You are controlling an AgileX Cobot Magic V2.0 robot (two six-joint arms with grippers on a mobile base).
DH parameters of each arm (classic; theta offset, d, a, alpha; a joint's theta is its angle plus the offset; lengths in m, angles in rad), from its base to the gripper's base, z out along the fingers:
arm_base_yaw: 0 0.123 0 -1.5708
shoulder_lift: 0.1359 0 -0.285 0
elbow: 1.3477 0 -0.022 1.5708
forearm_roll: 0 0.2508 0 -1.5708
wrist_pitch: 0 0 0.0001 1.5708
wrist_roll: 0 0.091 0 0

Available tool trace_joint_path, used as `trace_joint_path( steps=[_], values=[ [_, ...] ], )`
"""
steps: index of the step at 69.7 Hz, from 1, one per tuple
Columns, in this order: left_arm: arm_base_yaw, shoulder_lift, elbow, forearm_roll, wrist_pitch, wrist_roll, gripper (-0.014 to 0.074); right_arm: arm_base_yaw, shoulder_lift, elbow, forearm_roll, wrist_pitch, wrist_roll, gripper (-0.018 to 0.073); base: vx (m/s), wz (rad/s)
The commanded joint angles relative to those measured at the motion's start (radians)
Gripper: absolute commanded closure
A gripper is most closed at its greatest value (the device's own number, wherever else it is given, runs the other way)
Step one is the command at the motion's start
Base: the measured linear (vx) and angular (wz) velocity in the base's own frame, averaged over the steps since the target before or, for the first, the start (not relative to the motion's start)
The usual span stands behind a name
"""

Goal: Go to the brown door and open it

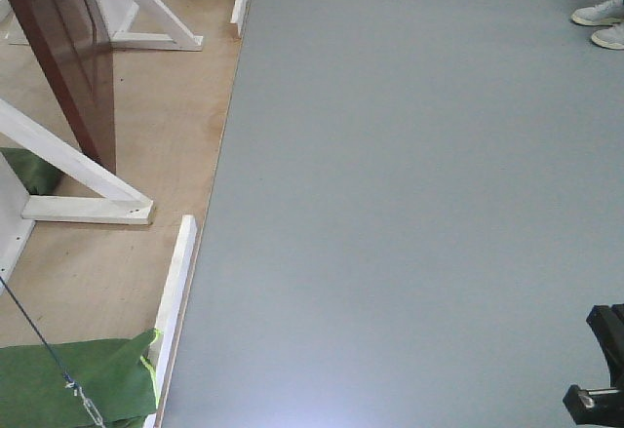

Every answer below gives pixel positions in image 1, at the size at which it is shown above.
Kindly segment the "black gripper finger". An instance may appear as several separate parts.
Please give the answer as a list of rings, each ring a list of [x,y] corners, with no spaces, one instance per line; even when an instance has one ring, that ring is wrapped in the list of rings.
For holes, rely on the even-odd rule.
[[[597,339],[608,367],[610,384],[623,384],[623,304],[594,305],[586,322]]]
[[[623,390],[605,388],[587,390],[571,385],[563,403],[577,425],[622,425]]]

